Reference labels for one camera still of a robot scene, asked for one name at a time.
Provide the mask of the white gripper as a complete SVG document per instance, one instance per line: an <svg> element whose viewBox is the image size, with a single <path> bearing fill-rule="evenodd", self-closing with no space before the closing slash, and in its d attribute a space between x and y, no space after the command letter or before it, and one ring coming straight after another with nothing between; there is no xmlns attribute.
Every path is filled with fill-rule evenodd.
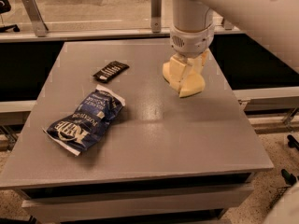
<svg viewBox="0 0 299 224"><path fill-rule="evenodd" d="M192 70L192 63L187 58L196 58L201 54L201 65L205 66L209 54L208 47L213 38L213 24L196 33L184 32L175 26L171 27L170 45L176 53L180 54L173 55L169 64L169 83L174 90L180 92L185 79Z"/></svg>

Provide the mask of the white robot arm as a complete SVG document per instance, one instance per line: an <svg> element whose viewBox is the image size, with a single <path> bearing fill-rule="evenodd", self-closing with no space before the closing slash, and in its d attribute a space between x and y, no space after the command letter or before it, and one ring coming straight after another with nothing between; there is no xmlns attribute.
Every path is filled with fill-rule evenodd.
<svg viewBox="0 0 299 224"><path fill-rule="evenodd" d="M211 43L213 10L290 67L278 80L296 84L299 73L299 0L173 0L171 43L195 57Z"/></svg>

